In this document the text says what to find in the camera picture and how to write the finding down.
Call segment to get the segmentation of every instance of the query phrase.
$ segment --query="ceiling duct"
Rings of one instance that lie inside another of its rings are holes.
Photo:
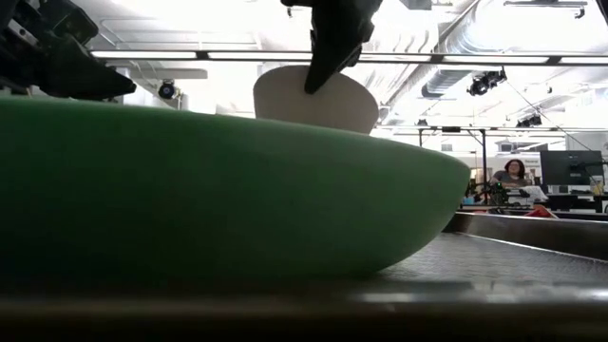
[[[432,2],[430,0],[400,0],[408,10],[432,10]]]
[[[590,84],[592,83],[598,83],[601,82],[603,80],[605,80],[605,78],[608,77],[608,73],[607,72],[601,72],[597,74],[596,78],[590,79]],[[532,114],[537,114],[537,113],[543,113],[543,114],[548,114],[549,112],[559,112],[559,111],[564,111],[564,108],[561,108],[559,110],[559,106],[564,106],[567,102],[574,100],[576,98],[580,98],[581,94],[593,94],[592,96],[588,97],[589,102],[585,105],[589,105],[591,103],[593,103],[594,101],[596,101],[597,99],[600,99],[602,97],[604,97],[605,93],[608,91],[607,87],[601,87],[601,88],[596,88],[596,89],[590,89],[588,87],[588,85],[581,85],[580,88],[576,89],[576,90],[572,90],[569,94],[564,94],[564,95],[555,95],[552,97],[549,97],[547,99],[543,99],[537,103],[534,103],[533,106],[530,105],[525,105],[523,106],[521,109],[508,114],[507,117],[509,118],[515,118],[515,119],[520,119],[522,117],[526,117]]]
[[[447,35],[444,35],[444,39],[440,39],[434,49],[435,53],[474,54],[496,53],[503,50],[502,48],[485,48],[483,42],[477,41],[470,34],[473,30],[480,29],[479,26],[475,26],[478,10],[483,8],[479,8],[479,3],[479,0],[474,1],[457,19],[452,30],[447,29]],[[408,93],[430,99],[440,98],[472,71],[474,70],[440,69],[434,65],[420,65],[411,73],[408,81],[393,94],[387,105],[395,105],[402,96]]]

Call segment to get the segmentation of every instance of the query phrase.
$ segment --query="ceiling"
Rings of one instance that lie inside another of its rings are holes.
[[[100,28],[101,34],[90,44],[94,49],[310,49],[310,11],[294,9],[290,17],[279,0],[72,1]],[[373,18],[376,30],[365,51],[608,52],[608,28],[595,2],[586,5],[585,15],[576,19],[578,8],[514,8],[505,6],[504,0],[481,0],[452,27],[450,23],[473,1],[432,0],[432,10],[412,10],[403,3],[384,0]],[[217,113],[253,115],[254,82],[261,73],[281,65],[140,62],[131,67],[145,76],[139,80],[141,85],[156,86],[160,71],[163,75],[174,72],[189,96],[203,99]],[[426,119],[438,125],[514,126],[534,113],[532,104],[550,115],[553,124],[580,126],[577,116],[564,113],[580,108],[576,100],[584,94],[608,88],[608,70],[599,68],[507,67],[508,84],[471,97],[466,88],[471,76],[481,71],[470,66],[446,70],[358,65],[343,72],[367,87],[379,105],[389,108],[382,124],[412,125]],[[421,91],[431,84],[441,90],[439,97]]]

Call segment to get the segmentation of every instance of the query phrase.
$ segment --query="desk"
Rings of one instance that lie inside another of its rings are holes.
[[[593,196],[592,194],[555,194],[547,195],[549,202],[547,203],[551,210],[570,211],[571,209],[591,209],[596,213],[603,213],[603,200],[608,200],[608,195]]]
[[[531,212],[531,210],[519,210],[519,209],[515,209],[515,210],[506,209],[503,211],[507,215],[511,215],[511,216],[523,216],[523,215]],[[557,212],[552,212],[552,214],[557,216],[559,219],[577,219],[577,220],[608,222],[608,215],[605,215],[603,213],[601,213],[601,214],[576,213],[576,212],[573,213],[573,212],[557,211]]]
[[[532,211],[529,205],[489,205],[489,204],[461,204],[459,212],[477,212],[477,211],[488,211],[492,209],[502,209],[502,210],[527,210]]]

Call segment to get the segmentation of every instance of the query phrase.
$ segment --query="fluorescent light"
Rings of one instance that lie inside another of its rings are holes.
[[[236,61],[257,61],[257,60],[276,60],[276,61],[300,61],[309,62],[313,58],[310,52],[274,52],[274,51],[255,51],[255,52],[209,52],[211,60],[236,60]]]
[[[418,131],[421,129],[425,129],[425,130],[430,130],[430,126],[405,126],[405,125],[399,125],[399,124],[379,124],[376,126],[376,128],[380,128],[380,129],[399,129],[399,130],[414,130],[414,131]]]
[[[101,59],[113,60],[196,60],[195,51],[92,51],[91,54]]]
[[[608,132],[608,128],[562,128],[566,132]]]
[[[439,66],[440,70],[480,70],[480,71],[501,71],[501,66],[483,66],[483,65],[442,65]]]
[[[543,64],[548,57],[539,56],[445,56],[443,62],[448,63],[492,63],[492,64]]]
[[[401,62],[401,63],[425,63],[430,61],[427,55],[401,55],[390,53],[363,53],[359,58],[360,62],[379,63],[379,62]]]
[[[562,57],[561,64],[606,64],[608,65],[607,56],[585,56],[585,57]]]
[[[475,155],[477,154],[482,154],[482,152],[476,151],[436,151],[447,154],[452,157],[475,157]]]
[[[502,131],[515,131],[515,132],[550,132],[555,131],[557,128],[550,127],[501,127],[498,130]]]
[[[525,132],[515,132],[515,131],[489,131],[485,132],[487,137],[526,137],[529,138],[562,138],[564,136],[563,132],[560,131],[525,131]]]

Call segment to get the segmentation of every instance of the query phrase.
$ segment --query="cable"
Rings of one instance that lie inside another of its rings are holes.
[[[435,132],[437,132],[437,130],[436,130],[436,129],[433,129],[432,133],[430,133],[430,134],[428,135],[428,137],[427,137],[427,138],[426,138],[426,139],[425,139],[425,140],[422,142],[422,145],[424,145],[425,143],[427,143],[427,142],[428,142],[428,140],[429,140],[431,137],[434,137],[434,136],[433,136],[433,134],[435,134]]]
[[[162,81],[161,78],[159,77],[159,73],[156,71],[156,68],[154,67],[152,62],[149,61],[148,65],[152,68],[152,71],[154,72],[154,76],[156,76],[156,79],[159,81]]]
[[[588,151],[595,152],[595,151],[594,151],[594,150],[592,150],[592,149],[591,149],[589,146],[587,146],[586,144],[584,144],[584,143],[580,142],[580,140],[578,140],[577,138],[575,138],[575,137],[574,137],[572,134],[568,133],[568,132],[567,132],[565,129],[561,128],[559,125],[557,125],[557,124],[555,124],[553,121],[551,121],[551,119],[549,119],[549,118],[548,118],[546,115],[544,115],[544,113],[542,113],[542,112],[541,112],[541,111],[540,111],[538,108],[536,108],[536,107],[535,107],[535,106],[534,106],[534,105],[533,105],[531,102],[529,102],[529,101],[528,101],[528,99],[526,99],[526,98],[525,98],[525,96],[523,96],[523,94],[521,94],[521,92],[520,92],[520,91],[519,91],[519,90],[518,90],[516,87],[514,87],[514,86],[513,86],[513,85],[512,85],[510,82],[505,81],[505,83],[507,83],[507,84],[508,84],[508,85],[509,85],[509,86],[510,86],[512,89],[513,89],[513,91],[515,91],[515,93],[517,93],[517,94],[518,94],[518,95],[519,95],[519,96],[522,98],[522,100],[524,100],[524,101],[525,101],[525,102],[526,102],[526,103],[527,103],[527,104],[528,104],[528,105],[529,105],[529,106],[530,106],[532,109],[534,109],[534,111],[535,111],[537,114],[539,114],[540,116],[542,116],[542,117],[543,117],[545,120],[547,120],[547,121],[548,121],[550,124],[554,125],[554,126],[555,126],[555,127],[558,129],[558,130],[560,130],[560,131],[561,131],[563,134],[565,134],[566,136],[568,136],[568,138],[572,139],[573,141],[575,141],[576,143],[578,143],[579,145],[581,145],[582,147],[584,147],[584,148],[585,148],[585,149],[587,149]],[[602,162],[606,162],[606,160],[603,158],[603,156],[601,156],[601,154],[599,155],[599,157],[601,158],[601,161],[602,161]],[[595,180],[595,179],[594,179],[594,178],[591,176],[591,174],[590,174],[590,173],[587,171],[587,169],[586,169],[586,168],[584,168],[584,171],[585,171],[585,173],[586,173],[586,174],[589,176],[589,179],[590,179],[591,181],[593,181],[593,185],[594,185],[594,186],[596,186],[596,188],[599,188],[598,181],[597,181],[597,180]]]
[[[544,115],[544,113],[542,113],[538,108],[536,108],[531,102],[528,101],[528,99],[526,99],[521,92],[514,87],[510,82],[505,81],[512,89],[513,91],[515,91],[532,109],[534,109],[534,111],[539,114],[540,116],[544,117],[550,124],[554,125],[558,130],[560,130],[563,134],[567,135],[570,139],[572,139],[573,141],[577,142],[579,145],[581,145],[582,147],[584,147],[585,149],[592,151],[593,150],[591,148],[589,148],[587,145],[585,145],[584,143],[580,142],[577,138],[575,138],[572,134],[568,133],[565,129],[561,128],[559,125],[555,124],[553,121],[551,121],[551,119],[549,119],[546,115]]]
[[[137,70],[140,72],[140,75],[142,75],[143,80],[146,81],[149,86],[152,86],[153,89],[156,89],[158,87],[152,81],[150,81],[148,78],[145,77],[145,75],[143,74],[143,71],[142,71],[142,67],[140,66],[139,63],[131,61],[131,64],[135,65],[135,67],[137,67]]]

